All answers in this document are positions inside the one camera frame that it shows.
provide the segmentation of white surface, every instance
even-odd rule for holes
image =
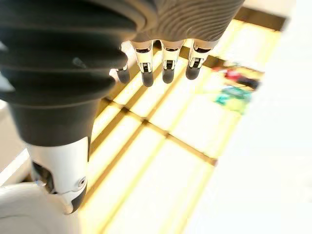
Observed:
[[[185,233],[312,233],[312,80],[302,69],[312,64],[306,7],[297,6]]]
[[[33,183],[0,188],[2,234],[80,234],[77,214],[63,215]]]
[[[288,17],[296,0],[245,0],[244,6],[260,11]]]
[[[21,162],[20,159],[14,162],[14,159],[25,149],[15,129],[13,120],[5,102],[0,102],[0,186],[3,185],[4,179],[9,178],[5,184],[19,182],[24,179],[30,169],[30,164],[26,161],[19,169],[16,168]]]

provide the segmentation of floor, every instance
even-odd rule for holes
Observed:
[[[242,117],[214,102],[224,78],[210,67],[240,61],[243,74],[261,79],[280,34],[233,20],[193,81],[185,77],[186,41],[170,85],[161,78],[160,51],[151,88],[130,59],[131,82],[101,101],[94,123],[79,211],[84,233],[192,233],[193,211]]]

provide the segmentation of colorful object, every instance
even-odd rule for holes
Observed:
[[[255,79],[249,79],[244,76],[240,76],[238,80],[236,81],[238,84],[246,85],[248,87],[251,87],[252,89],[257,89],[259,87],[260,82]]]
[[[250,100],[251,92],[229,85],[221,90],[215,102],[231,111],[243,114]]]
[[[233,69],[228,69],[226,70],[224,77],[237,82],[237,80],[241,77],[241,74]]]

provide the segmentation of black fingertip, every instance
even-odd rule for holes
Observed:
[[[130,73],[129,70],[119,70],[117,71],[118,79],[123,84],[128,84],[130,81]]]
[[[74,200],[72,200],[73,211],[71,212],[71,214],[75,212],[76,210],[78,210],[78,208],[81,206],[86,193],[87,193],[87,186],[83,189],[83,191],[81,192],[81,194],[79,194],[79,196],[77,196]]]
[[[162,69],[162,80],[170,84],[174,80],[175,71],[172,69]]]
[[[190,67],[188,65],[186,68],[185,75],[186,75],[187,79],[193,80],[193,79],[196,79],[198,77],[199,71],[200,71],[200,68]]]
[[[154,83],[153,73],[152,72],[144,72],[142,73],[143,84],[146,87],[151,87]]]

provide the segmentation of white plastic casing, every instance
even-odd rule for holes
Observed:
[[[152,72],[153,70],[153,41],[146,41],[146,42],[131,42],[135,51],[136,51],[136,58],[137,64],[140,67],[142,73],[144,73],[143,64],[146,63],[148,67],[148,72]],[[148,49],[149,51],[146,53],[140,53],[137,51]]]
[[[1,234],[81,234],[77,213],[64,215],[34,183],[0,188]]]
[[[206,53],[199,53],[195,49],[201,48],[201,49],[206,49],[206,50],[210,49],[211,50],[218,43],[218,41],[219,40],[203,41],[203,40],[194,39],[192,46],[190,47],[189,66],[193,67],[196,59],[199,59],[198,68],[200,68],[203,65],[204,61],[206,61],[206,59],[209,55],[209,52],[210,52],[210,51],[208,51]]]
[[[31,160],[52,174],[56,194],[51,196],[63,203],[66,214],[73,211],[72,200],[81,194],[87,184],[88,145],[88,137],[55,147],[27,145]]]
[[[180,49],[184,43],[184,40],[180,41],[165,41],[161,40],[161,47],[162,47],[162,65],[164,69],[167,69],[167,61],[173,61],[172,70],[175,68],[177,60],[179,58]],[[177,49],[176,51],[168,51],[167,49]]]

